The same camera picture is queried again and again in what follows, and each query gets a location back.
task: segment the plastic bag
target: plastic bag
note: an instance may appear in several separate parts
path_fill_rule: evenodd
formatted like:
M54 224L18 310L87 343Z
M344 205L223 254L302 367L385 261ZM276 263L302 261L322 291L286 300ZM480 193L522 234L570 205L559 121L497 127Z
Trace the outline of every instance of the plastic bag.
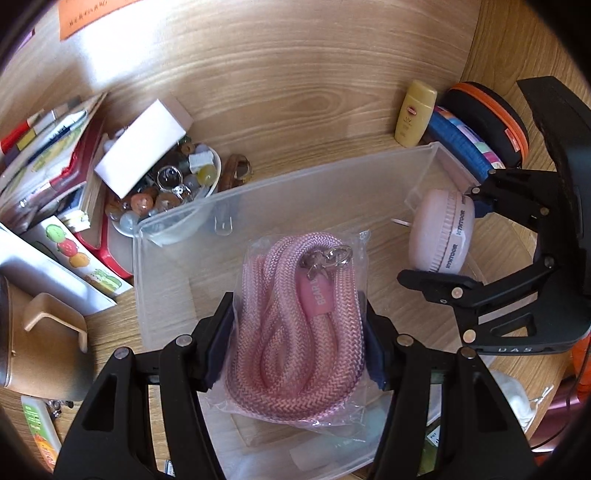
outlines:
M535 415L538 413L538 406L552 391L554 385L546 387L538 398L530 399L527 397L525 388L516 378L498 370L491 370L491 375L505 395L507 402L509 402L511 410L513 410L519 421L519 425L524 432L527 432L535 419Z
M323 433L363 424L368 240L369 232L316 232L266 236L248 248L211 406Z

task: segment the metal clasp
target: metal clasp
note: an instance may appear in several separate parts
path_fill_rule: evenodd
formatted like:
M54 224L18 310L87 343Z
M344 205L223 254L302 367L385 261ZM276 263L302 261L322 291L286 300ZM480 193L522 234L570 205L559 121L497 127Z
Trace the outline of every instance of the metal clasp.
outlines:
M348 245L338 245L326 250L312 250L304 255L300 265L308 269L306 276L313 280L318 273L328 278L327 269L346 265L353 258L353 249Z

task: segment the pink label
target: pink label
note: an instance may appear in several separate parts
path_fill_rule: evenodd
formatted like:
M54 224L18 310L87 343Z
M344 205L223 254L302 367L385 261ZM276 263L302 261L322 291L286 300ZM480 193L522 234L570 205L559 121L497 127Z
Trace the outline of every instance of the pink label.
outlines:
M335 309L332 283L323 274L318 273L313 280L306 276L305 268L298 268L295 273L301 307L308 320L317 315L330 313Z
M517 143L517 139L515 138L515 135L513 135L513 132L510 129L507 128L505 130L505 135L507 136L507 138L511 142L511 145L513 145L513 150L515 150L515 153L517 153L519 150L521 150L519 147L519 144Z

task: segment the plastic container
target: plastic container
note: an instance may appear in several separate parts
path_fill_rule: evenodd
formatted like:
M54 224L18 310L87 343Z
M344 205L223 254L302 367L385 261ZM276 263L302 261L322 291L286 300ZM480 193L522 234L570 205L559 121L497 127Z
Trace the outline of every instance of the plastic container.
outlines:
M409 268L410 229L391 218L412 221L413 211L430 188L465 192L475 184L461 164L434 143L253 182L148 219L134 240L144 346L162 348L177 335L190 333L198 319L211 315L224 292L233 290L250 241L278 233L369 229L368 297L376 312L428 347L456 351L461 343L452 309L428 303L421 293L396 281L398 273ZM223 221L231 227L216 234L216 217L218 225ZM509 221L488 215L476 221L462 273L494 281L530 263ZM354 444L221 413L203 399L202 406L230 480L333 479L373 459L380 438L376 431L383 428L385 415L372 411L388 404L380 396L376 389L376 401L368 408L367 441ZM310 442L310 448L320 449L322 441L326 458L316 456L306 464L306 448L301 445Z

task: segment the tan cup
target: tan cup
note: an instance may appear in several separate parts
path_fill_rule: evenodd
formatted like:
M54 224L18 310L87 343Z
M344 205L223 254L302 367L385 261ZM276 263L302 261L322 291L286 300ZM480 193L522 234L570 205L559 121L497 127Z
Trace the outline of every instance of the tan cup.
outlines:
M47 293L33 299L2 276L0 289L0 385L32 397L84 400L93 381L84 317Z

